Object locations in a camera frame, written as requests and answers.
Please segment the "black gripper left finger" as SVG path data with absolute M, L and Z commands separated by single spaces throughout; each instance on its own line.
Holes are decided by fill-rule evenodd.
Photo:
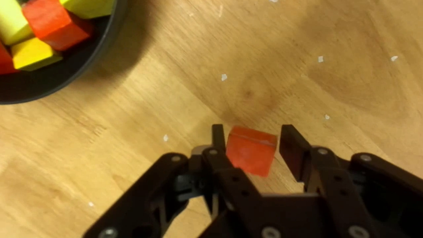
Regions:
M 227 157 L 223 124 L 212 125 L 212 145 L 203 156 L 211 183 L 207 204 L 212 223 L 202 238 L 262 238 L 264 222 L 258 218 L 262 195 L 244 170 Z

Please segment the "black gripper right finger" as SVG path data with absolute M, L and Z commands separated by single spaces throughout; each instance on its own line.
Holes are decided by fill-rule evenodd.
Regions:
M 305 190 L 325 199 L 331 228 L 338 235 L 380 238 L 350 171 L 330 148 L 311 145 L 293 124 L 284 124 L 280 153 Z

